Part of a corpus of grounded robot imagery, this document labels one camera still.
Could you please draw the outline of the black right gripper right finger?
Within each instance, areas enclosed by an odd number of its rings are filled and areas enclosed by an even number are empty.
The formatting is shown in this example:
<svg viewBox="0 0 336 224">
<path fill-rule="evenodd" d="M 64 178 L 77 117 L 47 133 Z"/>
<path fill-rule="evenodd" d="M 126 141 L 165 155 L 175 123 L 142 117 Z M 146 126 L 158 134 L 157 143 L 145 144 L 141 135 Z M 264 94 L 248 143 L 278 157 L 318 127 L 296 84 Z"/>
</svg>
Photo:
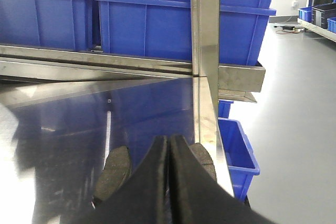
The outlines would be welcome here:
<svg viewBox="0 0 336 224">
<path fill-rule="evenodd" d="M 211 178 L 181 135 L 170 137 L 169 188 L 174 223 L 272 223 Z"/>
</svg>

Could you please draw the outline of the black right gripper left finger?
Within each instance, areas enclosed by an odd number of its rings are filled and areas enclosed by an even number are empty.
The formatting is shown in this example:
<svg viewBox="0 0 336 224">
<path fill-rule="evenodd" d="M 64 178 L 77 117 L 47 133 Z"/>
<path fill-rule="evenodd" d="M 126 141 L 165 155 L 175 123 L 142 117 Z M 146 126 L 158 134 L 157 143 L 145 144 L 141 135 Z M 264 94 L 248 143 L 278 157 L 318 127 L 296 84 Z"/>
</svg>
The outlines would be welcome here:
<svg viewBox="0 0 336 224">
<path fill-rule="evenodd" d="M 156 136 L 131 177 L 98 208 L 73 223 L 166 223 L 169 142 Z"/>
</svg>

